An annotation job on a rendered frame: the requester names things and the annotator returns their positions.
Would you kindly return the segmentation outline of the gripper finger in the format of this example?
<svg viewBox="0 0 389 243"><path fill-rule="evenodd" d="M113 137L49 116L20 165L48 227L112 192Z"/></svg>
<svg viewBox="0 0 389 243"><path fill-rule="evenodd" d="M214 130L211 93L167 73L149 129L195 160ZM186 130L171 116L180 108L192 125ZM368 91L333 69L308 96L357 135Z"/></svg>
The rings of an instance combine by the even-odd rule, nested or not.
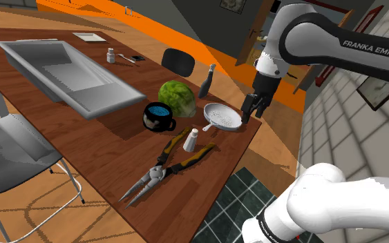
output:
<svg viewBox="0 0 389 243"><path fill-rule="evenodd" d="M258 101L256 94L247 94L244 102L240 108L242 111L241 122L246 124L249 121L249 118L253 111L256 109L256 102Z"/></svg>
<svg viewBox="0 0 389 243"><path fill-rule="evenodd" d="M265 109L269 106L269 97L262 97L258 102L256 117L261 118Z"/></svg>

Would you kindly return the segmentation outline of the grey frying pan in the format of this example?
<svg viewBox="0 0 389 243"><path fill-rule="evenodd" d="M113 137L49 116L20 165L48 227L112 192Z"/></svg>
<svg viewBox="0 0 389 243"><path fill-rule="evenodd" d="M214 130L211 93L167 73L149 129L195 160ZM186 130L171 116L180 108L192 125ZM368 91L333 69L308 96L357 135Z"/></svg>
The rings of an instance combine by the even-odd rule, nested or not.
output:
<svg viewBox="0 0 389 243"><path fill-rule="evenodd" d="M221 130L238 130L242 125L241 116L234 109L224 104L207 104L204 107L204 116L209 123L202 128L205 132L212 126Z"/></svg>

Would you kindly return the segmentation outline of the grey bottle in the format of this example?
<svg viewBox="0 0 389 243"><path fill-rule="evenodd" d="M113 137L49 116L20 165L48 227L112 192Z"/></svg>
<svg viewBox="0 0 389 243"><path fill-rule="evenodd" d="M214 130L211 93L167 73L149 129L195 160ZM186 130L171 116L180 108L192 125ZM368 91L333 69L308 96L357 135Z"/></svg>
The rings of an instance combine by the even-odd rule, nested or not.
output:
<svg viewBox="0 0 389 243"><path fill-rule="evenodd" d="M207 96L207 93L209 92L209 88L212 83L213 74L215 70L216 65L211 64L209 67L209 72L207 78L203 81L202 85L200 86L200 90L198 92L198 98L202 99L203 97Z"/></svg>

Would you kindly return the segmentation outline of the brown wooden door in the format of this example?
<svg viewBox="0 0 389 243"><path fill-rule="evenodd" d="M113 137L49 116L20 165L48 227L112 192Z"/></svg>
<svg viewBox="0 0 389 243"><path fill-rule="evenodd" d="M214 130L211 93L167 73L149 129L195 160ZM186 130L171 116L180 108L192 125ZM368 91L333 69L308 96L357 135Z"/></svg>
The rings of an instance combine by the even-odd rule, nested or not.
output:
<svg viewBox="0 0 389 243"><path fill-rule="evenodd" d="M274 0L262 0L259 9L254 15L254 21L251 25L251 28L249 29L247 36L245 37L244 44L236 60L235 66L244 64L247 61L249 54L257 40L257 36L259 35L261 28L263 27L263 24L269 14L269 11L272 8L273 2Z"/></svg>

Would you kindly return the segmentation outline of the green lettuce head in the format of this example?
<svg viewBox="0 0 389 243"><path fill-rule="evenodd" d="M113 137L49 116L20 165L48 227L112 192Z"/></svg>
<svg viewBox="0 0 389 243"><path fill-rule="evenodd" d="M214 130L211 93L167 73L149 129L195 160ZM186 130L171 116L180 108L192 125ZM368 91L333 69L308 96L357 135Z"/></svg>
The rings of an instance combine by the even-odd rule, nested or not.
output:
<svg viewBox="0 0 389 243"><path fill-rule="evenodd" d="M158 101L168 105L174 117L193 117L196 114L196 98L188 85L179 81L164 83L158 92Z"/></svg>

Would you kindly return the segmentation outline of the black chair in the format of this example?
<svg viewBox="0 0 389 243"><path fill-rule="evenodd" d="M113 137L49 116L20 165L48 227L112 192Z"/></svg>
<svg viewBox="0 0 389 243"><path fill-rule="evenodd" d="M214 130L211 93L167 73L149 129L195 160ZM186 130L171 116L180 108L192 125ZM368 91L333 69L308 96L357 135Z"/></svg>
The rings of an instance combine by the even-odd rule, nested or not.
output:
<svg viewBox="0 0 389 243"><path fill-rule="evenodd" d="M162 56L161 65L177 75L189 77L193 72L195 59L181 50L167 48Z"/></svg>

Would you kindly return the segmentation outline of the black and yellow pliers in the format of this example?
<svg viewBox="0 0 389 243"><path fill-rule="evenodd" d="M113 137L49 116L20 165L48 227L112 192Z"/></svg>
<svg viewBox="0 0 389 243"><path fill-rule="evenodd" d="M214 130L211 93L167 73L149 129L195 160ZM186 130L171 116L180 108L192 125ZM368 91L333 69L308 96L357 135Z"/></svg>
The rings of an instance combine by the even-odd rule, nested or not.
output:
<svg viewBox="0 0 389 243"><path fill-rule="evenodd" d="M190 127L186 127L184 130L179 132L175 137L173 137L167 145L164 147L160 156L157 157L157 164L150 168L145 175L142 176L120 199L119 202L128 197L132 192L137 190L139 187L145 185L145 187L128 203L125 208L128 208L133 203L137 202L139 198L141 198L144 194L150 191L155 185L159 184L164 178L177 174L178 172L193 166L197 162L199 162L210 150L212 150L215 146L214 143L209 143L202 149L200 149L194 156L189 159L180 162L179 164L174 164L173 166L163 168L164 164L167 162L167 159L172 151L172 149L176 146L176 144L182 140L186 135L191 132Z"/></svg>

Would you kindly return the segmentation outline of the silver spoon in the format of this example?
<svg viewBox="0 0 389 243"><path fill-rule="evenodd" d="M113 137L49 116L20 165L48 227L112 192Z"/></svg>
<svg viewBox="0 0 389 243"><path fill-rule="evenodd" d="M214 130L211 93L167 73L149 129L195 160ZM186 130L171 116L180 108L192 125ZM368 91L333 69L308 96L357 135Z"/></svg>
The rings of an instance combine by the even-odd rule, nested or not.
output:
<svg viewBox="0 0 389 243"><path fill-rule="evenodd" d="M125 59L125 60L127 60L127 61L130 61L132 64L135 64L134 60L132 60L132 59L130 59L128 57L125 57L123 54L116 54L116 55L121 57L121 58L123 58L123 59Z"/></svg>

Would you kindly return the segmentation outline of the brown wooden table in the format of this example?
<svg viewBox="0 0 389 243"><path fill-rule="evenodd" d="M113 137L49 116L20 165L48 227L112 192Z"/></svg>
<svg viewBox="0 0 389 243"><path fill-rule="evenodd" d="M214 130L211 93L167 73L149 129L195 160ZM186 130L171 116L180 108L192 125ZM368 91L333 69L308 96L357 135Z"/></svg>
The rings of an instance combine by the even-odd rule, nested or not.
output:
<svg viewBox="0 0 389 243"><path fill-rule="evenodd" d="M131 56L134 50L104 35L87 43L72 30L0 28L0 41L56 38L96 61L156 101L160 86L177 75L144 59L110 64L106 52ZM55 103L7 61L0 48L0 93L68 160L72 167L148 243L190 243L260 127L251 120L235 132L212 128L199 134L198 147L214 143L200 162L171 175L136 203L125 192L156 163L173 133L154 133L142 123L146 102L97 119L84 119L68 104Z"/></svg>

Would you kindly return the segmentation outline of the white square plate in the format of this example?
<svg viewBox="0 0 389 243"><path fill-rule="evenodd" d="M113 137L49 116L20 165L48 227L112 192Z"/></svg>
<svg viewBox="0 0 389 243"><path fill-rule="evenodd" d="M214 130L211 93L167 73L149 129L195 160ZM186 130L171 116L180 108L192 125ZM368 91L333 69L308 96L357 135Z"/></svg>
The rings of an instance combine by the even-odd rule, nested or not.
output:
<svg viewBox="0 0 389 243"><path fill-rule="evenodd" d="M73 34L85 42L106 42L104 38L91 32L74 32Z"/></svg>

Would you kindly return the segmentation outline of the large grey metal sink basin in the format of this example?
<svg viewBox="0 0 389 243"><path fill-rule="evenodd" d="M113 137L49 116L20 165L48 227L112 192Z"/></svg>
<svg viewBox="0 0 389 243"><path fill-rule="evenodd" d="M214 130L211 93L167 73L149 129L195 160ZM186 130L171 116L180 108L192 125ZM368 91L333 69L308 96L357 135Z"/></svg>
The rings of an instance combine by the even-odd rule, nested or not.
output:
<svg viewBox="0 0 389 243"><path fill-rule="evenodd" d="M53 102L95 119L146 95L65 41L0 41L7 60Z"/></svg>

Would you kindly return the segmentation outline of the grey metal chair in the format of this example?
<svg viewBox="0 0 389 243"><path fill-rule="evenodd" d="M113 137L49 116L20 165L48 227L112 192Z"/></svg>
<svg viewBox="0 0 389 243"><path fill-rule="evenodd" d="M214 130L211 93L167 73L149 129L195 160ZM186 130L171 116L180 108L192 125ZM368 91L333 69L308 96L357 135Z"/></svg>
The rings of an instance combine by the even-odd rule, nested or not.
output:
<svg viewBox="0 0 389 243"><path fill-rule="evenodd" d="M69 176L77 191L73 198L82 198L82 185L73 177L63 156L23 115L9 113L0 93L0 194L27 182L53 165L59 166ZM36 226L12 241L0 220L0 231L6 243L18 243L39 228Z"/></svg>

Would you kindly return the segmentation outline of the red door frame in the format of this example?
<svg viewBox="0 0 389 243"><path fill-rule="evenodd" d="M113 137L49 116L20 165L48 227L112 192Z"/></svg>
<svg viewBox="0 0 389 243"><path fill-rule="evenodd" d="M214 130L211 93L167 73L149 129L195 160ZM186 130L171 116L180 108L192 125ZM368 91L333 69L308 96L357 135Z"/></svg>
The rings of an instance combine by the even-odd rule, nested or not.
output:
<svg viewBox="0 0 389 243"><path fill-rule="evenodd" d="M364 32L368 26L373 22L375 17L380 13L383 9L384 5L378 6L372 10L370 10L367 15L363 18L363 20L359 23L359 25L355 28L355 32ZM342 20L339 22L338 27L344 27L350 17L353 15L354 10L348 11ZM323 82L330 76L332 71L335 69L334 66L326 66L318 77L315 78L315 84L318 87L321 87Z"/></svg>

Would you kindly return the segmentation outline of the dark framed wall picture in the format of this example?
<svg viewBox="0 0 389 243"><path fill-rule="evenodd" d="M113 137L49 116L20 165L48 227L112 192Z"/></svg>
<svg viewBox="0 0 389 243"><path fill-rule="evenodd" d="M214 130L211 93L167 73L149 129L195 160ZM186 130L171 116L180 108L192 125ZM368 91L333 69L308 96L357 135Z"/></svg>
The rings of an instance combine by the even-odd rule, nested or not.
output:
<svg viewBox="0 0 389 243"><path fill-rule="evenodd" d="M241 14L246 0L220 0L220 7Z"/></svg>

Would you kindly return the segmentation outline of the black framed wall picture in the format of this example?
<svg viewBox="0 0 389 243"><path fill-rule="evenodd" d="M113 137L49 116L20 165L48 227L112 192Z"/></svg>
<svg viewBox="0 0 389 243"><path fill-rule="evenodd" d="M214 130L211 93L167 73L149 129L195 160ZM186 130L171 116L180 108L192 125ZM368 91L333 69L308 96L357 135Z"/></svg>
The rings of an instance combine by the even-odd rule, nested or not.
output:
<svg viewBox="0 0 389 243"><path fill-rule="evenodd" d="M389 100L389 83L374 77L367 77L357 88L357 92L373 111Z"/></svg>

